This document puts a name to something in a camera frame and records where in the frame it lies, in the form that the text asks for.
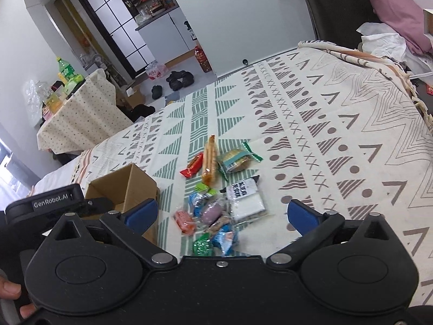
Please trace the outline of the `person's left hand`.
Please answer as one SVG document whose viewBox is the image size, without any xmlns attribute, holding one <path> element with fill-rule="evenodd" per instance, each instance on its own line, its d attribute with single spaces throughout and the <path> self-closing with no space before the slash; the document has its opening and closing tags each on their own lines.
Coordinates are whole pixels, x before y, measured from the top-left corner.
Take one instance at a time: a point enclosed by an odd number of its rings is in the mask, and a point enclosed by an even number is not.
<svg viewBox="0 0 433 325">
<path fill-rule="evenodd" d="M 0 295 L 3 299 L 16 300 L 21 296 L 21 285 L 0 277 Z M 34 304 L 27 304 L 20 308 L 23 319 L 27 319 L 37 310 Z"/>
</svg>

